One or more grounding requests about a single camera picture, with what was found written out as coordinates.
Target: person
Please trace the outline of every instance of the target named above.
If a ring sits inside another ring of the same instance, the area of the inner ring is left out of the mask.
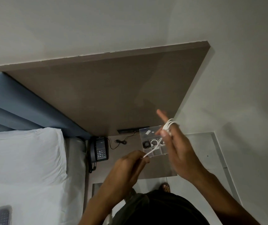
[[[166,123],[168,117],[157,110]],[[191,182],[210,204],[222,224],[259,223],[224,189],[197,158],[192,145],[177,124],[170,127],[170,136],[160,129],[168,149],[169,160],[177,174]],[[170,193],[167,183],[160,190],[132,194],[132,187],[144,166],[150,162],[142,151],[133,151],[119,159],[104,183],[87,204],[79,225],[102,224],[112,208],[126,198],[126,204],[113,217],[113,225],[128,224],[209,224],[205,217],[186,199]]]

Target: white wall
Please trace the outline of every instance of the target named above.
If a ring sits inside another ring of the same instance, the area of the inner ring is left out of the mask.
[[[0,65],[198,40],[212,48],[177,119],[216,132],[268,224],[268,0],[0,0]]]

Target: white cord bundle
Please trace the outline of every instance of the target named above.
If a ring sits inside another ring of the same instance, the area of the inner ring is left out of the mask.
[[[170,132],[170,126],[171,126],[172,124],[174,124],[174,123],[177,124],[177,122],[175,122],[174,119],[171,118],[171,119],[169,119],[169,120],[165,123],[165,125],[164,125],[163,128],[162,128],[162,129],[164,129],[166,132],[168,132],[170,136],[172,135],[171,132]],[[152,151],[150,151],[150,152],[148,152],[147,154],[145,154],[144,157],[146,157],[147,155],[151,154],[153,151],[155,151],[156,149],[158,149],[161,141],[162,141],[162,138],[159,140],[159,142],[158,142],[158,144],[156,145],[156,147],[155,147]]]

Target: telephone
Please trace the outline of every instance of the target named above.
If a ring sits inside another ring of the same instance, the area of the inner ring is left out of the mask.
[[[108,140],[106,137],[91,137],[88,143],[89,173],[96,170],[96,162],[109,159]]]

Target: pillow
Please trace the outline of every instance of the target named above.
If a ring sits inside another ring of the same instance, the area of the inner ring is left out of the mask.
[[[0,183],[49,185],[66,177],[61,129],[0,132]]]

